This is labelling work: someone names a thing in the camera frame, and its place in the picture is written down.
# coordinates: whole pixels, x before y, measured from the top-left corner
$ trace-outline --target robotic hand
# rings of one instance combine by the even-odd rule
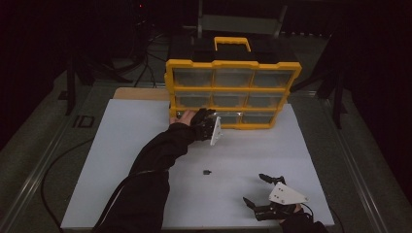
[[[275,187],[269,195],[270,204],[267,206],[256,206],[255,203],[243,197],[246,205],[255,212],[258,221],[285,219],[296,215],[293,212],[296,204],[308,201],[307,197],[286,186],[283,177],[271,178],[263,174],[259,174],[259,177],[267,183],[274,183]]]

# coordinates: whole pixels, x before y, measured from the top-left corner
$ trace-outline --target black glove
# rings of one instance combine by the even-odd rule
[[[215,110],[199,109],[196,115],[190,121],[190,127],[193,128],[196,141],[205,141],[212,138],[215,122],[209,115]]]

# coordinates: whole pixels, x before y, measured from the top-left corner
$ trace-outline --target carrying handle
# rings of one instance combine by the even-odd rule
[[[215,50],[218,50],[218,44],[245,45],[251,51],[248,39],[244,37],[215,37]]]

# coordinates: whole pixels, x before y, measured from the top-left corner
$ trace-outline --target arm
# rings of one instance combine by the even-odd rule
[[[96,232],[160,232],[169,194],[167,169],[195,140],[189,127],[193,116],[194,112],[186,111],[180,119],[172,118],[169,128],[142,148],[130,169],[129,177],[133,178],[124,185]]]

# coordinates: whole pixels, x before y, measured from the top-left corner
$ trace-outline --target white table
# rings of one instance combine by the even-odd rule
[[[91,228],[118,183],[127,176],[140,149],[168,126],[168,101],[109,102],[62,228]],[[210,170],[210,175],[203,175]],[[164,229],[273,227],[257,221],[245,196],[257,205],[269,204],[273,184],[259,173],[284,176],[288,186],[307,196],[315,220],[332,225],[318,176],[292,106],[287,104],[269,130],[223,130],[214,146],[195,142],[170,169],[171,191]]]

